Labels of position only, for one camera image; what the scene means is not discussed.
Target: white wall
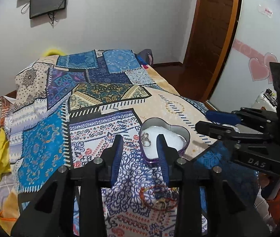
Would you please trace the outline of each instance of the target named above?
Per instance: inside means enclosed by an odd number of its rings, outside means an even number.
[[[261,14],[258,6],[272,10],[272,18]],[[273,53],[280,62],[280,0],[243,0],[236,39],[259,53]],[[230,112],[251,107],[266,88],[268,80],[252,81],[249,58],[232,49],[210,102],[219,110]]]
[[[26,0],[0,0],[0,96],[14,90],[16,74],[49,48],[67,54],[149,48],[155,63],[182,60],[192,1],[68,0],[52,27],[47,15],[30,20],[28,12],[21,14]]]

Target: metal screw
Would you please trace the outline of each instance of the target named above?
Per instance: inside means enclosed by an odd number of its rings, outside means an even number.
[[[96,158],[93,160],[95,164],[101,164],[103,162],[102,158]]]
[[[179,163],[180,165],[183,165],[183,164],[185,164],[185,163],[187,162],[187,160],[184,159],[184,158],[178,158],[178,159],[176,160],[176,162]]]
[[[215,171],[216,173],[221,173],[221,172],[222,172],[222,168],[219,167],[219,166],[214,166],[214,167],[212,168],[212,170]]]
[[[60,172],[60,173],[64,173],[65,171],[67,171],[67,167],[66,166],[60,166],[59,168],[58,168],[58,171]]]

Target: pink heart decal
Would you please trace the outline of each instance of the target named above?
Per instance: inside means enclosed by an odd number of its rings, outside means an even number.
[[[264,80],[270,75],[269,68],[265,65],[261,65],[257,58],[251,58],[249,60],[249,69],[253,81]]]
[[[268,70],[270,71],[270,62],[277,62],[277,58],[274,54],[272,53],[266,53],[264,56],[264,65],[266,65],[268,67]],[[272,74],[270,73],[269,77],[268,77],[268,83],[271,84],[273,83],[273,77]]]

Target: bed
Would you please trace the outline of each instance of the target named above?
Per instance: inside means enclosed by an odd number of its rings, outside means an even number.
[[[92,50],[40,58],[20,72],[16,100],[10,101],[1,124],[10,141],[11,174],[0,182],[0,213],[18,218],[58,167],[84,166],[121,134],[124,152],[118,180],[111,189],[102,189],[107,235],[173,236],[178,192],[165,186],[160,168],[145,163],[139,148],[140,127],[152,117],[185,127],[191,142],[184,157],[206,168],[220,165],[224,177],[253,205],[256,173],[229,162],[221,142],[196,132],[196,122],[207,120],[207,108],[181,97],[152,65],[150,50],[139,54]],[[79,235],[79,195],[77,189],[75,235]],[[161,197],[168,198],[166,209],[157,206]],[[201,200],[206,234],[202,188]]]

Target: wooden floor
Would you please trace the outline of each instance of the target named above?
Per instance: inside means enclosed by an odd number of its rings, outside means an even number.
[[[170,84],[180,95],[201,101],[204,91],[207,88],[207,77],[192,81],[194,72],[184,66],[158,66],[154,69]]]

